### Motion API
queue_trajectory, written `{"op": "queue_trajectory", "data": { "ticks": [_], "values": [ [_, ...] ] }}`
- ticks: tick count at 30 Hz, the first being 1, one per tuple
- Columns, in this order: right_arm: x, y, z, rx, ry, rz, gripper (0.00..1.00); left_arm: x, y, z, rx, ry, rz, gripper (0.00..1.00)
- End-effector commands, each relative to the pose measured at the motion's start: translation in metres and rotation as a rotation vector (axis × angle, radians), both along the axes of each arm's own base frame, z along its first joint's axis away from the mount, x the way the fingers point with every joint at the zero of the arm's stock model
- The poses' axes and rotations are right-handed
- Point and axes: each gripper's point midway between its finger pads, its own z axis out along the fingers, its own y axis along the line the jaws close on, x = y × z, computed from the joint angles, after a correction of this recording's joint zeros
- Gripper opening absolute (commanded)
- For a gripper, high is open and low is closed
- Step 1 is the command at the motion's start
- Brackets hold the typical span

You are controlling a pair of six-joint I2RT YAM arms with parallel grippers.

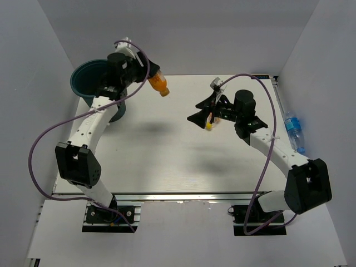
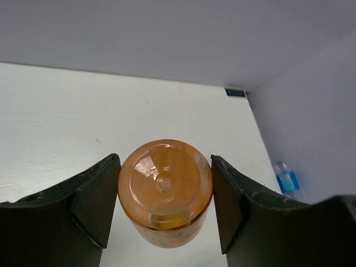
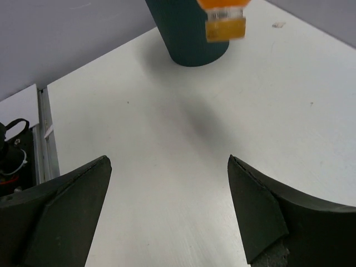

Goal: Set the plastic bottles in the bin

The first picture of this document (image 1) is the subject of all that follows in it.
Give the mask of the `orange label plastic bottle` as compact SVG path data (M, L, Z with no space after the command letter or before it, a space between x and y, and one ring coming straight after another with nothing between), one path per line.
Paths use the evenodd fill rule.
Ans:
M155 75L148 79L151 87L157 91L162 97L167 96L170 91L167 87L167 80L161 71L157 71Z

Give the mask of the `clear bottle yellow cap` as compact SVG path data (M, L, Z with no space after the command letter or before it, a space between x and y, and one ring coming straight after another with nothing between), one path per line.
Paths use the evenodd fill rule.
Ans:
M214 127L216 127L220 123L220 118L215 115L216 107L212 107L210 113L205 119L205 130L211 131Z

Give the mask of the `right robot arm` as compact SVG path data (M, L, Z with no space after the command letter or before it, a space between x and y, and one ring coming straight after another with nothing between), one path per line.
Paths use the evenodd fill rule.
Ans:
M284 190L257 197L258 203L251 208L252 217L263 222L271 212L282 210L300 215L330 201L332 190L326 163L321 159L311 160L274 137L272 130L255 114L255 106L254 95L248 90L238 90L233 102L214 92L196 105L199 112L187 118L201 128L215 118L233 122L240 139L270 157L286 177Z

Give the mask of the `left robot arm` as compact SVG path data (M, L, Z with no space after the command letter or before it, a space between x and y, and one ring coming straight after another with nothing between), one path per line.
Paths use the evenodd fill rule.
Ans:
M101 181L102 167L95 156L98 142L107 125L125 114L128 87L143 84L159 69L143 52L114 52L105 60L82 64L70 78L72 91L89 111L69 140L55 147L59 175L79 188L106 222L117 217L118 209L116 198Z

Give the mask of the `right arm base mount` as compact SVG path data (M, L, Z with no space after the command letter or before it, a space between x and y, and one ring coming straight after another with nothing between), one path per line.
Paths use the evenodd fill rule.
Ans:
M228 208L228 214L233 217L233 229L235 236L245 236L243 231L245 215L247 212L247 205L233 205ZM252 208L248 218L247 231L253 231L264 222L270 220L273 216L278 214L277 211L265 213L257 211L255 207ZM286 227L284 226L284 215L279 216L271 222L268 226L262 228L253 234L253 236L283 236L286 235Z

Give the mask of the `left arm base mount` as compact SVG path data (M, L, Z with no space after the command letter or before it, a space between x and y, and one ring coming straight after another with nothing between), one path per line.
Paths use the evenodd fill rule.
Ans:
M117 202L118 211L136 231L140 222L142 203ZM83 233L130 233L134 232L121 215L101 207L87 204L82 224Z

